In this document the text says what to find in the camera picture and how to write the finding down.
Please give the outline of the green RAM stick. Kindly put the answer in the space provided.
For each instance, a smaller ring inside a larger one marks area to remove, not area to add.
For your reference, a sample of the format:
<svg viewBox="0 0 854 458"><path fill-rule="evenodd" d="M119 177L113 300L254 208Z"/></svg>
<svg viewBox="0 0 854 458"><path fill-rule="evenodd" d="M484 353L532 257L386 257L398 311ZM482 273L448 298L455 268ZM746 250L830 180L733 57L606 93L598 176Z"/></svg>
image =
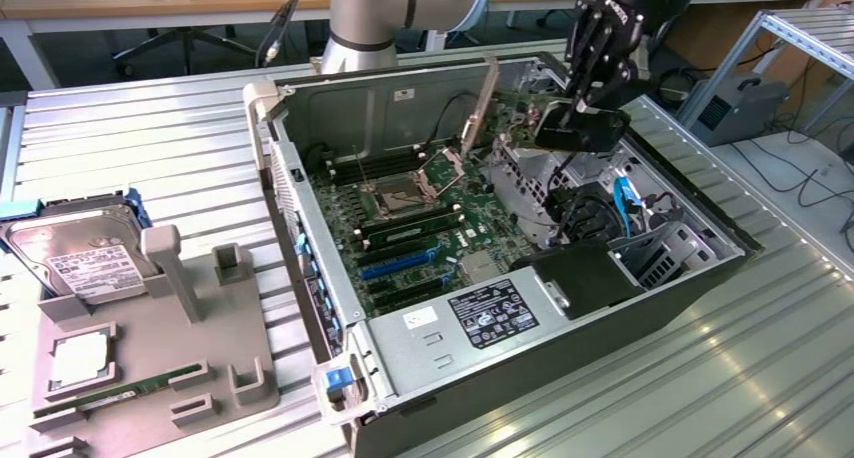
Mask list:
<svg viewBox="0 0 854 458"><path fill-rule="evenodd" d="M151 378L120 385L105 391L99 391L84 397L69 398L61 403L55 403L47 407L33 410L32 418L47 418L48 416L68 410L89 412L116 403L139 398L168 388L169 381L176 381L179 378L185 378L192 373L203 371L205 366L205 363L184 365L176 370L167 371Z"/></svg>

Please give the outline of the wooden desk with box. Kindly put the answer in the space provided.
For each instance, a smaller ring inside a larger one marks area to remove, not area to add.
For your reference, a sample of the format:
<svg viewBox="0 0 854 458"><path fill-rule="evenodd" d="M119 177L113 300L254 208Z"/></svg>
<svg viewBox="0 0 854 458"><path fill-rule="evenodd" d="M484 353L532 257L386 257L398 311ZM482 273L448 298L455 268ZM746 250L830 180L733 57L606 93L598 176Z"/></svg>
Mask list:
<svg viewBox="0 0 854 458"><path fill-rule="evenodd" d="M0 41L29 87L53 89L59 83L37 34L262 23L284 1L0 0Z"/></svg>

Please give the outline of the teal plastic piece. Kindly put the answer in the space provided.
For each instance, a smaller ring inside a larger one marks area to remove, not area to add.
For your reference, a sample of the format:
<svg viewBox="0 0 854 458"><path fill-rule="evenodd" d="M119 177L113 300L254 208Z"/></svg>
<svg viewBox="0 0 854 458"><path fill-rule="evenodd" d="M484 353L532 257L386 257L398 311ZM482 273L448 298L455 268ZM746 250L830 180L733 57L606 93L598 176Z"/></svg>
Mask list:
<svg viewBox="0 0 854 458"><path fill-rule="evenodd" d="M39 201L0 203L0 223L32 218L40 209Z"/></svg>

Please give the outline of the aluminium profile frame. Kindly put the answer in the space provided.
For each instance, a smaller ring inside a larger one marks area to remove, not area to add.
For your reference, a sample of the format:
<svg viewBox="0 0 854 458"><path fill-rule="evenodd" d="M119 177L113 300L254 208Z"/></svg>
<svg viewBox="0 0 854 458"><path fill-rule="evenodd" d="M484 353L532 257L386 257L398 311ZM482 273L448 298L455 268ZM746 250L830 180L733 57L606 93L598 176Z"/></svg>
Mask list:
<svg viewBox="0 0 854 458"><path fill-rule="evenodd" d="M685 128L698 121L718 85L735 70L737 62L761 31L767 31L779 42L794 46L846 78L833 94L834 100L826 100L815 119L854 87L854 2L825 8L762 10L750 21L707 84L689 98L678 113L678 121Z"/></svg>

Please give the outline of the long black expansion slot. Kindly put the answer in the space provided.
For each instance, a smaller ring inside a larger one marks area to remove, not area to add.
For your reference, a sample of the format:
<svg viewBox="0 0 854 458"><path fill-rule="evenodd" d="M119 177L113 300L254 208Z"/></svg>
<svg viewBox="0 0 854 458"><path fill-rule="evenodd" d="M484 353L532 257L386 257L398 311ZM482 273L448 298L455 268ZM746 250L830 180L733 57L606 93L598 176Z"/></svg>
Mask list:
<svg viewBox="0 0 854 458"><path fill-rule="evenodd" d="M376 306L386 306L388 303L395 303L398 301L406 301L408 299L416 298L424 295L428 292L432 292L436 289L442 289L446 285L444 278L432 278L418 284L408 286L403 289L398 289L391 291L380 296L376 296L372 301Z"/></svg>
<svg viewBox="0 0 854 458"><path fill-rule="evenodd" d="M412 297L407 297L403 298L400 300L396 300L395 302L390 302L382 306L376 306L375 307L375 313L378 316L382 316L387 313L391 313L396 310L400 310L408 306L414 306L416 304L420 304L426 301L428 301L430 299L442 296L443 294L447 293L447 289L435 289L435 290L430 290L427 293L423 293L419 296L412 296Z"/></svg>
<svg viewBox="0 0 854 458"><path fill-rule="evenodd" d="M402 243L399 245L368 251L364 255L356 258L356 265L366 267L368 265L412 255L422 252L427 247L422 243Z"/></svg>

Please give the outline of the CPU socket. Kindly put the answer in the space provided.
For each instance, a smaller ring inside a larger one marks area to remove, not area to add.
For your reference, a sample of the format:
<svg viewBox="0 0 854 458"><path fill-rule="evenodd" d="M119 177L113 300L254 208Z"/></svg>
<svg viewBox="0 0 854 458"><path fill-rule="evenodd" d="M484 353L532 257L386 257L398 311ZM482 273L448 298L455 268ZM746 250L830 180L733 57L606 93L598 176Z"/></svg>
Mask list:
<svg viewBox="0 0 854 458"><path fill-rule="evenodd" d="M432 199L422 192L410 174L382 177L359 187L370 220L388 220L432 208Z"/></svg>

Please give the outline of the grey parts rack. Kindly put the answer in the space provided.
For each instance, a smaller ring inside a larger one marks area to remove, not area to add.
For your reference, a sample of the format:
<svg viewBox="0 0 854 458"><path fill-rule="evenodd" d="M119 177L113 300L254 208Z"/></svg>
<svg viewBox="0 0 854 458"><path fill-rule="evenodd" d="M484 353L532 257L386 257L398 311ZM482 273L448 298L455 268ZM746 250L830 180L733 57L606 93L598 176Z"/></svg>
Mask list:
<svg viewBox="0 0 854 458"><path fill-rule="evenodd" d="M227 243L183 259L175 226L144 230L141 242L159 270L144 293L91 309L73 295L40 305L24 458L125 458L279 403L251 252ZM51 390L56 342L89 333L109 338L107 373ZM32 418L39 408L193 363L204 370L152 394Z"/></svg>

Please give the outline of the blue expansion slot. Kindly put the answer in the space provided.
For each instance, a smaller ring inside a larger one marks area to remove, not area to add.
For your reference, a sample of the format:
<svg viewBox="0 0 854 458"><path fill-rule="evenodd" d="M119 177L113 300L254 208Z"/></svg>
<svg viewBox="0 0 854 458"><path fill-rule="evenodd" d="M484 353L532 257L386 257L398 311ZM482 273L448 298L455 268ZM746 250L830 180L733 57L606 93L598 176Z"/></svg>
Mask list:
<svg viewBox="0 0 854 458"><path fill-rule="evenodd" d="M435 259L435 254L427 253L427 252L411 255L408 257L402 257L386 264L366 268L360 273L360 277L363 280L380 278L402 270L426 265L431 263L434 259Z"/></svg>

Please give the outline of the black RAM stick with label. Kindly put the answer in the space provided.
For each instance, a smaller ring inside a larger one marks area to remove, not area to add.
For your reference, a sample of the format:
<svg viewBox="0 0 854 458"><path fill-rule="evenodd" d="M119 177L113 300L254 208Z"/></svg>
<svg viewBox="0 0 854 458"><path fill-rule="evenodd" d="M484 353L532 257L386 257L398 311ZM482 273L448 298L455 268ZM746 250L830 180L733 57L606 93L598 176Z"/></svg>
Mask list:
<svg viewBox="0 0 854 458"><path fill-rule="evenodd" d="M402 242L406 242L406 241L411 241L411 240L415 240L418 238L423 238L426 236L435 235L435 234L438 234L438 233L440 233L443 231L455 229L455 228L458 228L460 226L462 220L463 220L463 215L460 213L459 216L458 216L458 220L454 223L440 225L438 228L435 228L432 230L428 230L426 232L418 232L418 231L412 230L411 232L400 233L398 235L394 235L394 236L391 236L390 239L386 239L386 240L380 240L380 239L368 240L368 239L364 239L362 237L362 244L363 244L366 250L374 250L374 249L384 248L384 247L388 247L388 246L395 245L398 243L402 243Z"/></svg>

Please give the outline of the black office chair base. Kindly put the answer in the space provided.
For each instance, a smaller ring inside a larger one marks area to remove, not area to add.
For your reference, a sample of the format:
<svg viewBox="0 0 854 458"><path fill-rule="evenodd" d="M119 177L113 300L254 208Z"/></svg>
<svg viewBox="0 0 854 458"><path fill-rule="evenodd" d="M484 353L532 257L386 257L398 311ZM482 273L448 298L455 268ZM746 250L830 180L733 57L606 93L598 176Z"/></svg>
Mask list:
<svg viewBox="0 0 854 458"><path fill-rule="evenodd" d="M236 27L232 24L223 26L223 36L211 33L208 31L209 28L212 28L212 26L184 26L172 28L164 32L160 32L157 28L147 28L145 31L148 39L135 47L111 55L116 72L123 77L132 77L135 75L135 68L131 64L131 60L172 43L180 44L181 64L185 75L191 75L193 73L192 56L196 51L197 43L205 43L243 56L255 56L256 50L236 41Z"/></svg>

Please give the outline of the grey equipment box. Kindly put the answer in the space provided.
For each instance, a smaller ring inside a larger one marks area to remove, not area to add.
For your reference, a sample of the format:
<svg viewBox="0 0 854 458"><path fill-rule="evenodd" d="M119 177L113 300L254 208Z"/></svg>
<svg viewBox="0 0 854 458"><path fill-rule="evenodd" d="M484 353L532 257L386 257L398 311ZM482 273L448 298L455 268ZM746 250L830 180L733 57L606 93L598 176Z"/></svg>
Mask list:
<svg viewBox="0 0 854 458"><path fill-rule="evenodd" d="M753 72L737 74L715 88L690 132L710 148L755 138L789 96L782 81Z"/></svg>

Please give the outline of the metal socket cover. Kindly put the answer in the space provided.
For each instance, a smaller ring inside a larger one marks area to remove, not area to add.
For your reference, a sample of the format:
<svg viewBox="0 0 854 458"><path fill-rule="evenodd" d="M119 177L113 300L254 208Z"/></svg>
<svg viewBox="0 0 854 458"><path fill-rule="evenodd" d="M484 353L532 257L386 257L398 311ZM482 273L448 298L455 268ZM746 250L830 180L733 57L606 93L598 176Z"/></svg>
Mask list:
<svg viewBox="0 0 854 458"><path fill-rule="evenodd" d="M459 153L450 147L438 151L412 173L422 195L435 201L466 175Z"/></svg>

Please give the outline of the green motherboard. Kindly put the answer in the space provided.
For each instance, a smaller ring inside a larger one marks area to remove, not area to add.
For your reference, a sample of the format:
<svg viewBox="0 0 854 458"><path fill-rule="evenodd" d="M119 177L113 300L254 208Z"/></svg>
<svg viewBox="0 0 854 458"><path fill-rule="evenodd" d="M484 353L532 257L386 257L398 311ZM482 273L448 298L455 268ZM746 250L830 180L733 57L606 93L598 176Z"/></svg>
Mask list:
<svg viewBox="0 0 854 458"><path fill-rule="evenodd" d="M415 148L412 151L418 152L424 163L443 148L434 151ZM460 155L460 158L466 175L450 190L432 201L444 205L459 204L462 206L460 226L435 235L402 242L422 243L427 249L415 254L434 253L434 261L371 280L362 279L362 271L399 258L366 267L356 265L356 258L368 251L376 250L364 249L360 232L354 229L355 226L351 223L354 211L362 202L359 193L362 182L344 186L336 186L332 183L327 165L335 161L327 161L310 173L312 190L332 241L340 253L347 277L359 303L371 318L379 317L372 301L376 296L438 277L446 279L446 285L442 289L447 289L447 292L459 290L506 273L512 262L535 250L494 193L492 185L483 177L484 159L475 155Z"/></svg>

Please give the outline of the silver power supply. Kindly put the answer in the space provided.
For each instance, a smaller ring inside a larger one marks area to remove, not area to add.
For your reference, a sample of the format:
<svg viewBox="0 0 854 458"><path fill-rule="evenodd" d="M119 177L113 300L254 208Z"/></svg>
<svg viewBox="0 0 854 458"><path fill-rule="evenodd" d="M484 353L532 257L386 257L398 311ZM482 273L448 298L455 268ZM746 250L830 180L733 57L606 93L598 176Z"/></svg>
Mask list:
<svg viewBox="0 0 854 458"><path fill-rule="evenodd" d="M508 361L570 330L555 284L524 267L368 322L400 400Z"/></svg>

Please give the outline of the open black PC case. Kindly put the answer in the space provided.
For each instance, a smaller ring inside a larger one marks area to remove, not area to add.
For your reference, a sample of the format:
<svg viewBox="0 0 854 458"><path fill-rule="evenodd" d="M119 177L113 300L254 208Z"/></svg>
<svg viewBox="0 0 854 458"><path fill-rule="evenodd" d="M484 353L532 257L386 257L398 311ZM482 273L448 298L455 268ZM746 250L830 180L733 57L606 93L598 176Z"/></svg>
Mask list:
<svg viewBox="0 0 854 458"><path fill-rule="evenodd" d="M746 252L703 271L681 276L622 303L570 319L570 330L508 361L444 385L431 394L400 400L392 394L368 330L368 317L355 295L340 253L320 211L310 173L327 161L423 148L454 148L460 155L487 159L492 141L504 136L515 111L514 92L552 94L554 84L527 60L500 67L492 110L478 142L463 154L462 130L478 104L487 58L450 60L344 73L268 79L243 91L256 162L282 243L287 271L308 330L315 362L311 385L323 421L344 435L352 458L390 458L455 428L503 414L522 399L560 383L587 366L665 329L695 302L735 276L761 246L735 220L666 158L652 132L669 129L632 100L619 110L630 128L611 156L604 181L631 238L670 221L697 231L713 229ZM295 252L300 233L308 238ZM594 240L592 236L576 241ZM307 279L302 260L316 261L319 273ZM322 298L335 306L330 316ZM322 374L348 367L354 384L327 393Z"/></svg>

